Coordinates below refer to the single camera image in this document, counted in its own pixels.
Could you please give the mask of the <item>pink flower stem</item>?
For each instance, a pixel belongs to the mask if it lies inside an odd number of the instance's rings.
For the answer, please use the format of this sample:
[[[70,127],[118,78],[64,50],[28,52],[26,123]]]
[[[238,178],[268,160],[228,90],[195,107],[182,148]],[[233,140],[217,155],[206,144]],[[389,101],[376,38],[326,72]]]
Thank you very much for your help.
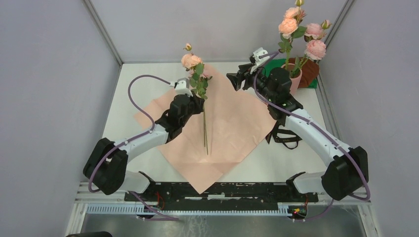
[[[198,70],[197,66],[192,67],[190,70],[190,83],[191,90],[199,98],[202,98],[204,101],[208,99],[207,89],[209,86],[209,80],[212,79],[212,76],[208,76],[204,73],[204,70]],[[203,131],[204,131],[204,147],[206,149],[207,155],[209,154],[209,142],[208,142],[208,132],[207,132],[207,116],[205,111],[205,106],[203,106]]]
[[[321,24],[310,23],[305,26],[303,35],[306,42],[304,55],[301,58],[296,58],[294,68],[291,70],[291,78],[296,78],[300,75],[302,67],[309,60],[321,60],[326,55],[326,45],[322,39],[326,36],[326,30],[332,25],[330,20],[325,20]]]

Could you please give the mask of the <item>peach flower stem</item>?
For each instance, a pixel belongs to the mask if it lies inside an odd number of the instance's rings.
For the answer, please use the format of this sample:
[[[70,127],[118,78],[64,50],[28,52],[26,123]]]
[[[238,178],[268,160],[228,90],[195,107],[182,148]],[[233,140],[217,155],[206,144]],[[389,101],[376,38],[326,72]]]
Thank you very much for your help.
[[[306,16],[305,11],[301,8],[304,3],[304,0],[296,0],[295,7],[286,10],[283,20],[278,26],[281,39],[278,43],[279,51],[286,54],[285,69],[288,68],[293,40],[303,37],[307,29],[307,27],[301,26]]]
[[[186,43],[185,47],[183,48],[187,53],[182,56],[181,58],[181,64],[185,68],[187,72],[190,73],[190,70],[192,67],[197,66],[198,70],[204,70],[204,73],[208,76],[210,76],[205,69],[205,64],[203,63],[202,59],[193,53],[192,51],[192,45],[189,43]]]

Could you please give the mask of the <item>pink flower bouquet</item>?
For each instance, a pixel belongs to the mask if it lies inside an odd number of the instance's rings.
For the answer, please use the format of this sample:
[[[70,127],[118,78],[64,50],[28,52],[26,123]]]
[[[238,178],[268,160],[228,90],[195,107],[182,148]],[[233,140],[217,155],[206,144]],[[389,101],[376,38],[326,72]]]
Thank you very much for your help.
[[[230,173],[265,140],[275,121],[266,104],[246,91],[236,91],[214,64],[206,64],[210,76],[205,111],[193,115],[180,135],[167,144],[138,156],[131,171],[156,179],[157,168],[167,162],[199,194],[216,182],[263,182],[261,174],[244,171],[241,178]]]

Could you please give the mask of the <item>black ribbon gold lettering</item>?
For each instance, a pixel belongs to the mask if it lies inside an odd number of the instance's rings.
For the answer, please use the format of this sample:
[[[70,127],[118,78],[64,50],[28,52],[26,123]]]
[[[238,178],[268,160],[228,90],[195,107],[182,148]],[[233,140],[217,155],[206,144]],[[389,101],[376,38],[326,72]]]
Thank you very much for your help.
[[[276,124],[265,136],[265,140],[267,144],[270,144],[270,142],[273,141],[284,145],[289,150],[293,150],[298,147],[299,142],[302,139],[291,130],[280,128],[280,126]]]

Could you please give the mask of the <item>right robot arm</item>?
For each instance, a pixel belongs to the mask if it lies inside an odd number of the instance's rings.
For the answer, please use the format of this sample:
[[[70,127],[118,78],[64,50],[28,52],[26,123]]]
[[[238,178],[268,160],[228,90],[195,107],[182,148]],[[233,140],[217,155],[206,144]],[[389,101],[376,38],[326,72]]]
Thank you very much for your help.
[[[324,172],[302,172],[287,180],[286,197],[299,201],[306,193],[326,193],[334,200],[350,196],[369,200],[368,154],[362,147],[351,147],[324,130],[291,95],[289,71],[273,68],[268,76],[262,67],[252,71],[252,64],[240,65],[236,73],[226,77],[236,91],[252,88],[259,99],[267,103],[268,111],[277,124],[283,126],[316,152],[327,167]]]

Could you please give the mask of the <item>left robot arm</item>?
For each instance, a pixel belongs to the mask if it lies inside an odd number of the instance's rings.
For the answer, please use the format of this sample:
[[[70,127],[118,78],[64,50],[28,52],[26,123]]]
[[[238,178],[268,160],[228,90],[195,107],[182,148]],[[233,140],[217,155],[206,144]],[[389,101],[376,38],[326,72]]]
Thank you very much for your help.
[[[128,163],[144,152],[174,140],[191,116],[204,111],[204,102],[195,94],[176,95],[169,109],[147,130],[120,141],[100,139],[83,169],[89,191],[105,195],[118,190],[136,192],[143,201],[150,201],[155,196],[153,180],[143,172],[128,171]]]

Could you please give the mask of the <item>pink cylindrical vase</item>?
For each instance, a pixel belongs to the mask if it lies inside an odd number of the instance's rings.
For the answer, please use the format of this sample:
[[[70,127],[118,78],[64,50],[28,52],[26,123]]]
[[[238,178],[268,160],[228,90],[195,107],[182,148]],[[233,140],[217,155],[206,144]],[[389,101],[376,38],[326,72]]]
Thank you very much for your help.
[[[290,73],[290,80],[292,82],[290,87],[290,94],[295,95],[302,78],[302,70],[294,63],[288,63],[287,70]]]

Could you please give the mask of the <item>green cloth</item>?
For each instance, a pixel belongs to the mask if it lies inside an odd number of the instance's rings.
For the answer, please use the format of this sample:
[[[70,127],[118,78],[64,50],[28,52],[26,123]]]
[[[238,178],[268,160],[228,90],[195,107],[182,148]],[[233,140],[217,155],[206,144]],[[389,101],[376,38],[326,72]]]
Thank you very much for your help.
[[[285,64],[285,58],[274,59],[267,63],[262,70],[263,74],[268,76],[273,68],[280,67]],[[320,67],[315,62],[308,60],[302,67],[302,78],[298,88],[316,89],[318,85],[317,76],[320,73]]]

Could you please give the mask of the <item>brown cloth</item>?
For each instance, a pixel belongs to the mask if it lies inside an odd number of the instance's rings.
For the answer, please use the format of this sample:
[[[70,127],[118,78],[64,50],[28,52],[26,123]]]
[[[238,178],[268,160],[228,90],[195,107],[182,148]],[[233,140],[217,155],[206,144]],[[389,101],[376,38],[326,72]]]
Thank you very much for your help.
[[[314,79],[319,74],[319,65],[314,63],[312,60],[308,60],[300,69],[294,69],[295,58],[288,60],[287,70],[290,71],[291,79],[291,91],[297,90],[298,88],[309,88],[313,83]]]

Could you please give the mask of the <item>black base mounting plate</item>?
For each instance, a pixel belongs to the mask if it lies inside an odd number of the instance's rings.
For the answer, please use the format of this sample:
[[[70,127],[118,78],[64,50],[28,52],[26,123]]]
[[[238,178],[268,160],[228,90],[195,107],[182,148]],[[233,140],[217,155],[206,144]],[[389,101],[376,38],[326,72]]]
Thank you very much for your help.
[[[126,194],[125,201],[141,198],[164,211],[276,210],[279,203],[318,202],[316,194],[300,194],[286,183],[214,183],[199,194],[188,182],[153,182],[142,194]]]

